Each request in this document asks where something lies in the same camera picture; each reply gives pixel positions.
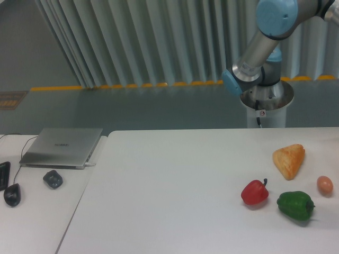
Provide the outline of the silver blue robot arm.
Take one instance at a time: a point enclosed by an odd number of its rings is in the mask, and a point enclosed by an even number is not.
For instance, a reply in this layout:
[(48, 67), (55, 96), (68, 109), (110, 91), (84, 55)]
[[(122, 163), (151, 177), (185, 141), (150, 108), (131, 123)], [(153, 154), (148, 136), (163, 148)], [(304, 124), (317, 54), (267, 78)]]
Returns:
[(244, 54), (223, 71), (224, 86), (239, 96), (263, 81), (263, 65), (279, 41), (293, 34), (302, 22), (318, 16), (338, 24), (338, 1), (259, 1), (256, 7), (258, 32)]

